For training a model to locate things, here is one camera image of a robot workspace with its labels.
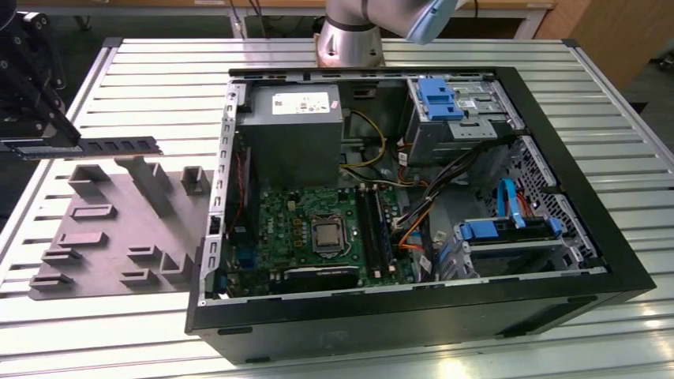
metal slat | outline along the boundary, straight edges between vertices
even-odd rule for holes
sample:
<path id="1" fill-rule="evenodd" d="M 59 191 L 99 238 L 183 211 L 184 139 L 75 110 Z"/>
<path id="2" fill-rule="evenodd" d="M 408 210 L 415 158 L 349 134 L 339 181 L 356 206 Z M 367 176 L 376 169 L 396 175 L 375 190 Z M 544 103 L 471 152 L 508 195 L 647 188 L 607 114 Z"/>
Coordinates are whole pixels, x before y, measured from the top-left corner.
<path id="1" fill-rule="evenodd" d="M 599 199 L 602 199 L 603 206 L 610 211 L 674 207 L 674 191 L 602 193 Z"/>
<path id="2" fill-rule="evenodd" d="M 588 105 L 540 105 L 547 117 L 571 117 L 571 116 L 615 116 L 620 111 L 612 104 L 588 104 Z"/>
<path id="3" fill-rule="evenodd" d="M 642 136 L 631 129 L 607 129 L 602 132 L 595 130 L 558 130 L 559 138 L 567 146 L 575 144 L 611 144 L 642 142 Z"/>
<path id="4" fill-rule="evenodd" d="M 312 46 L 305 43 L 124 43 L 119 47 L 119 54 L 124 53 L 267 53 L 313 52 Z"/>
<path id="5" fill-rule="evenodd" d="M 199 63 L 199 62 L 315 62 L 312 52 L 301 53 L 156 53 L 117 54 L 113 63 Z"/>
<path id="6" fill-rule="evenodd" d="M 583 160 L 578 166 L 588 176 L 667 172 L 666 164 L 658 158 Z"/>
<path id="7" fill-rule="evenodd" d="M 227 86 L 220 85 L 157 85 L 149 87 L 100 87 L 92 91 L 93 99 L 147 99 L 212 97 L 227 94 Z"/>
<path id="8" fill-rule="evenodd" d="M 671 214 L 671 209 L 650 209 L 611 212 L 611 217 L 620 229 L 648 229 L 654 227 L 674 227 L 674 217 L 671 217 Z"/>
<path id="9" fill-rule="evenodd" d="M 209 124 L 221 118 L 221 110 L 168 112 L 88 113 L 81 116 L 80 125 L 172 125 Z"/>
<path id="10" fill-rule="evenodd" d="M 193 85 L 227 84 L 229 75 L 225 73 L 155 74 L 155 75 L 109 75 L 103 79 L 103 86 L 117 85 Z"/>
<path id="11" fill-rule="evenodd" d="M 220 124 L 191 124 L 189 138 L 219 138 Z M 155 137 L 157 141 L 183 140 L 185 138 L 184 125 L 141 125 L 141 126 L 113 126 L 107 127 L 87 127 L 80 129 L 84 137 Z"/>
<path id="12" fill-rule="evenodd" d="M 228 69 L 245 69 L 245 68 L 267 68 L 267 67 L 304 67 L 303 63 L 291 64 L 291 63 L 261 63 L 261 64 L 251 64 L 251 63 L 239 63 L 239 64 L 227 64 Z M 223 72 L 223 64 L 221 63 L 145 63 L 141 65 L 136 65 L 132 63 L 125 64 L 115 64 L 109 66 L 109 70 L 107 71 L 107 75 L 131 75 L 139 73 L 221 73 Z"/>
<path id="13" fill-rule="evenodd" d="M 599 88 L 596 87 L 596 84 L 594 84 L 590 81 L 582 81 L 582 82 L 538 82 L 532 81 L 527 83 L 528 90 L 536 94 L 538 92 L 548 92 L 548 93 L 558 93 L 558 92 L 590 92 L 590 93 L 598 93 Z"/>
<path id="14" fill-rule="evenodd" d="M 423 66 L 438 66 L 438 61 L 387 61 L 387 67 L 423 67 Z M 484 61 L 442 61 L 443 66 L 498 66 L 498 61 L 484 62 Z M 584 71 L 578 62 L 519 62 L 511 61 L 507 63 L 507 67 L 515 67 L 522 72 L 526 71 Z"/>
<path id="15" fill-rule="evenodd" d="M 603 144 L 567 146 L 568 152 L 576 160 L 606 158 L 647 158 L 655 156 L 647 144 Z"/>
<path id="16" fill-rule="evenodd" d="M 196 111 L 221 110 L 224 98 L 197 97 L 191 99 L 100 99 L 93 100 L 89 112 L 133 112 L 133 111 Z"/>
<path id="17" fill-rule="evenodd" d="M 244 54 L 233 50 L 243 44 Z M 288 54 L 283 52 L 288 47 L 304 52 Z M 220 83 L 227 69 L 311 66 L 315 59 L 307 39 L 245 43 L 135 39 L 125 40 L 120 50 L 129 52 L 113 57 L 103 86 L 92 89 L 87 113 L 75 123 L 88 137 L 153 135 L 167 156 L 147 157 L 147 161 L 159 162 L 165 171 L 212 165 L 221 118 L 216 103 L 227 91 L 224 84 L 213 83 Z M 385 53 L 388 66 L 494 65 L 520 70 L 622 233 L 655 274 L 658 288 L 627 304 L 586 313 L 540 336 L 272 363 L 273 375 L 632 378 L 666 373 L 674 361 L 663 350 L 674 343 L 674 221 L 668 220 L 674 217 L 664 207 L 674 203 L 668 194 L 674 176 L 668 163 L 643 143 L 642 132 L 620 116 L 614 101 L 556 41 L 450 41 L 416 47 L 387 40 L 384 50 L 391 51 Z M 34 373 L 49 379 L 88 379 L 235 374 L 237 368 L 209 346 L 183 334 L 187 293 L 52 302 L 25 297 L 30 265 L 38 263 L 57 230 L 57 220 L 29 220 L 61 214 L 68 199 L 59 197 L 72 194 L 64 178 L 77 164 L 93 163 L 108 173 L 124 172 L 109 159 L 57 161 L 9 247 L 16 281 L 0 285 L 0 310 L 9 310 L 0 311 L 0 340 L 21 340 L 17 349 L 14 343 L 0 344 L 0 355 L 14 358 L 0 365 L 0 376 Z M 46 195 L 56 198 L 42 200 Z M 37 243 L 22 245 L 24 240 Z M 267 369 L 249 370 L 247 375 L 256 376 Z"/>
<path id="18" fill-rule="evenodd" d="M 620 116 L 551 118 L 550 123 L 556 130 L 631 129 L 630 122 Z"/>

wire bundle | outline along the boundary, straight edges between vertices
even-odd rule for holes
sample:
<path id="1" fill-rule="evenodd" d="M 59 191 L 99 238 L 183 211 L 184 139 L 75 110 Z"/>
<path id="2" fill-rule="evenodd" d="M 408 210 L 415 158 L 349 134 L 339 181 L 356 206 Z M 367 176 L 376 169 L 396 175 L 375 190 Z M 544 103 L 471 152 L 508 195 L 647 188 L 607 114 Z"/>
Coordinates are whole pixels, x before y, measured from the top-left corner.
<path id="1" fill-rule="evenodd" d="M 512 143 L 515 139 L 516 136 L 507 136 L 492 141 L 483 141 L 471 150 L 464 152 L 451 163 L 448 163 L 448 165 L 446 165 L 440 170 L 440 173 L 436 175 L 436 177 L 431 180 L 431 183 L 423 192 L 422 202 L 419 205 L 412 208 L 410 212 L 402 215 L 400 219 L 396 221 L 396 225 L 402 225 L 407 221 L 412 220 L 412 218 L 416 216 L 412 225 L 407 228 L 407 231 L 402 236 L 402 239 L 398 243 L 398 248 L 420 250 L 423 252 L 426 259 L 432 262 L 432 272 L 430 273 L 430 277 L 435 276 L 438 262 L 435 262 L 436 254 L 432 249 L 431 224 L 427 216 L 431 212 L 431 206 L 436 199 L 436 196 L 439 195 L 444 185 L 468 170 L 482 152 L 499 145 Z M 422 236 L 420 246 L 407 244 L 407 239 L 415 229 L 419 230 L 419 235 Z"/>

blue plastic latch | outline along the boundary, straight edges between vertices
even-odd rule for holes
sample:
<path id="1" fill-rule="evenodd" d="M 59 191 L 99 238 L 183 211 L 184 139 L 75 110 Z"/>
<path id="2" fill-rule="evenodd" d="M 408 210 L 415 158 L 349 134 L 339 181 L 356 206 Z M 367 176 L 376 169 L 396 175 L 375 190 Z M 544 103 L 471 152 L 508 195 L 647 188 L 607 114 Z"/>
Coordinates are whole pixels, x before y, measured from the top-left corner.
<path id="1" fill-rule="evenodd" d="M 554 233 L 555 237 L 559 237 L 563 232 L 562 221 L 559 221 L 556 217 L 551 217 L 547 222 L 550 223 L 551 232 Z"/>
<path id="2" fill-rule="evenodd" d="M 467 224 L 471 227 L 471 232 L 475 238 L 498 237 L 496 225 L 494 225 L 492 221 L 471 221 Z"/>
<path id="3" fill-rule="evenodd" d="M 472 231 L 467 223 L 462 224 L 462 226 L 459 227 L 459 231 L 462 231 L 462 237 L 464 241 L 472 239 Z"/>
<path id="4" fill-rule="evenodd" d="M 428 119 L 431 121 L 462 120 L 463 111 L 454 103 L 454 91 L 447 87 L 444 79 L 423 77 L 416 84 Z"/>
<path id="5" fill-rule="evenodd" d="M 450 251 L 452 250 L 452 245 L 450 242 L 444 245 L 444 248 L 442 249 L 440 253 L 440 262 L 444 261 L 444 258 L 447 257 L 447 254 L 450 254 Z"/>

aluminum table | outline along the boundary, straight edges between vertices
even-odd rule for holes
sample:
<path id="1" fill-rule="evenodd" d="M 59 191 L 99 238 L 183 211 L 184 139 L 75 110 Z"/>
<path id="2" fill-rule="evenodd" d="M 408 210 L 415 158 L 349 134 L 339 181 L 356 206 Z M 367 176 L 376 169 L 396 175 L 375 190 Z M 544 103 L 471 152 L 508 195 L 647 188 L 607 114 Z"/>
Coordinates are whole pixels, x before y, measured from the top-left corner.
<path id="1" fill-rule="evenodd" d="M 165 171 L 211 167 L 227 70 L 312 66 L 309 39 L 125 39 L 68 116 L 87 137 L 153 135 Z M 674 159 L 579 48 L 559 41 L 385 40 L 388 66 L 515 66 L 658 288 L 539 336 L 239 366 L 185 336 L 187 293 L 34 302 L 37 272 L 87 161 L 42 161 L 0 235 L 0 377 L 671 377 Z M 121 172 L 111 159 L 108 173 Z"/>

black cable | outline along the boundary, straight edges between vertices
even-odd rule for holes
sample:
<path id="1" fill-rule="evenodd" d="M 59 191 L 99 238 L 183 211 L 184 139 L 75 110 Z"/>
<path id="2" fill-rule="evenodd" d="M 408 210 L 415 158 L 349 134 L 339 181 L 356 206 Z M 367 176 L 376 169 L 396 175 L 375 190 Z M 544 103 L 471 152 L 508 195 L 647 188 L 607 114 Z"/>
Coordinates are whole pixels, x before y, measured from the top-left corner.
<path id="1" fill-rule="evenodd" d="M 261 25 L 261 37 L 267 39 L 267 28 L 264 27 L 264 17 L 261 16 L 261 8 L 257 8 L 260 6 L 260 2 L 257 2 L 257 5 L 255 5 L 255 2 L 252 0 L 248 0 L 248 4 L 251 4 L 252 11 L 257 15 L 257 19 L 260 20 L 260 25 Z"/>
<path id="2" fill-rule="evenodd" d="M 276 28 L 273 25 L 271 24 L 267 24 L 267 26 L 269 27 L 271 30 L 273 30 L 277 34 L 281 35 L 281 37 L 288 37 L 293 32 L 297 31 L 299 27 L 301 26 L 301 22 L 304 21 L 304 17 L 305 16 L 301 16 L 299 18 L 299 21 L 297 23 L 295 24 L 295 26 L 292 27 L 292 29 L 289 30 L 289 32 L 284 32 L 283 30 L 280 30 L 279 28 Z"/>

